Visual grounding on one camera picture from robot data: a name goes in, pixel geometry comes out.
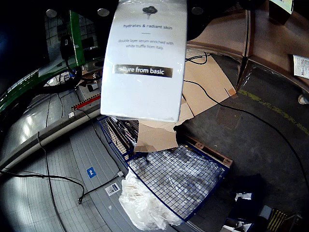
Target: metal bolt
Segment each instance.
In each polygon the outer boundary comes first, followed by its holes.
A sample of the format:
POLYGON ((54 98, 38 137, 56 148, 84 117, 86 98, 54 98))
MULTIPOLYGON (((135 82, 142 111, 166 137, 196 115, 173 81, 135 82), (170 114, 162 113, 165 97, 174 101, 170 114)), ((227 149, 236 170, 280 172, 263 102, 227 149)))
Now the metal bolt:
POLYGON ((106 17, 110 14, 110 11, 104 8, 98 9, 98 15, 101 17, 106 17))
POLYGON ((53 10, 53 9, 48 9, 46 11, 46 16, 49 18, 55 18, 57 16, 57 11, 53 10))
POLYGON ((201 15, 204 13, 204 10, 200 7, 193 7, 191 10, 192 14, 194 15, 201 15))

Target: concrete floor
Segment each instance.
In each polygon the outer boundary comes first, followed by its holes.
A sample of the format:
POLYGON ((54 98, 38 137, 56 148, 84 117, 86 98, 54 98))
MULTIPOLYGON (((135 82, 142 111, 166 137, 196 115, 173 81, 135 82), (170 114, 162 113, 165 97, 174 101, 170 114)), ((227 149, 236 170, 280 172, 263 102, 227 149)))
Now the concrete floor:
MULTIPOLYGON (((237 82, 238 63, 214 56, 231 83, 237 82)), ((309 105, 297 101, 301 90, 281 77, 254 69, 237 98, 222 102, 250 111, 277 127, 299 154, 309 178, 309 105), (246 96, 251 93, 256 97, 246 96), (288 120, 292 117, 296 123, 288 120)), ((308 190, 299 163, 285 141, 252 116, 214 106, 177 127, 230 157, 234 164, 226 180, 191 221, 206 232, 218 232, 235 200, 230 191, 240 175, 260 173, 266 183, 264 204, 287 214, 308 216, 308 190)))

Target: yellow floor marking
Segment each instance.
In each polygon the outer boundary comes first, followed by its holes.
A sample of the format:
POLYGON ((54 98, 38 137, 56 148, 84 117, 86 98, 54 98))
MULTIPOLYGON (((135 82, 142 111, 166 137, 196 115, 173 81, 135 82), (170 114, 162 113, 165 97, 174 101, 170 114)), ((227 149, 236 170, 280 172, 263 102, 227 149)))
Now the yellow floor marking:
POLYGON ((286 112, 284 112, 283 110, 277 108, 276 106, 273 106, 272 104, 262 100, 261 98, 259 98, 258 96, 255 96, 243 89, 239 90, 237 93, 241 93, 244 96, 248 96, 249 98, 251 98, 252 100, 255 100, 259 103, 261 103, 262 105, 265 105, 267 108, 277 112, 278 114, 282 115, 284 118, 286 118, 288 121, 292 122, 294 125, 296 125, 298 128, 300 128, 306 135, 309 135, 309 130, 307 128, 305 128, 303 125, 301 125, 299 122, 296 122, 296 120, 294 118, 292 118, 291 116, 289 116, 286 112))

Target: blue wire cage cart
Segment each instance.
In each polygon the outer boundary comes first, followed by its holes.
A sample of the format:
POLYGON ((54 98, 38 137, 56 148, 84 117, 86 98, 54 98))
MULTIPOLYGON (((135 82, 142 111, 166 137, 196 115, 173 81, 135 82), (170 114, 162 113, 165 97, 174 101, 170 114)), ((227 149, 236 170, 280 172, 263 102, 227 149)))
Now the blue wire cage cart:
POLYGON ((213 194, 232 165, 231 159, 187 136, 178 138, 174 149, 135 153, 138 121, 104 117, 99 124, 125 167, 184 221, 213 194))

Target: white product box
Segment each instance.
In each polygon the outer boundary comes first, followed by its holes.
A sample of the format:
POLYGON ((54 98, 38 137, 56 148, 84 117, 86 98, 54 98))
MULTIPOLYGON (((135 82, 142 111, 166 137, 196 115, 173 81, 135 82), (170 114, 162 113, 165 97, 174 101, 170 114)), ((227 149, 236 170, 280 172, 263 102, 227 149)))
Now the white product box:
POLYGON ((186 0, 119 1, 103 66, 101 114, 177 122, 186 32, 186 0))

